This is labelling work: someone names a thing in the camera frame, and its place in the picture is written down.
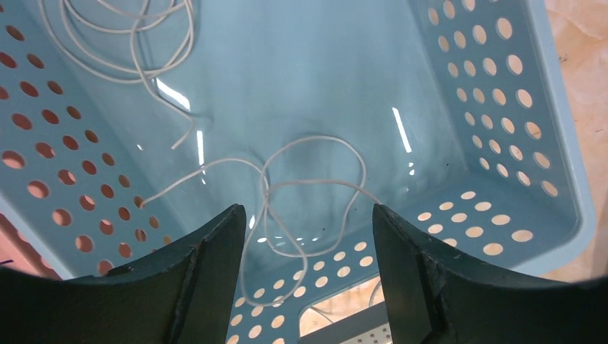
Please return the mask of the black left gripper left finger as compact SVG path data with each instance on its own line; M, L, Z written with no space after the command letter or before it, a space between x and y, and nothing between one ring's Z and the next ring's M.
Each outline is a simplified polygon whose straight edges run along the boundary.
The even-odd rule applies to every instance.
M205 225L102 277L64 281L1 269L3 343L224 343L247 217Z

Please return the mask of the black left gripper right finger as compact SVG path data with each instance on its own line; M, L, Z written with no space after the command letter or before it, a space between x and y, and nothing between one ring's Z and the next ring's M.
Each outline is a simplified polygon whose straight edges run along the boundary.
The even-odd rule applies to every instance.
M605 343L607 278L559 282L473 257L384 205L374 246L395 343Z

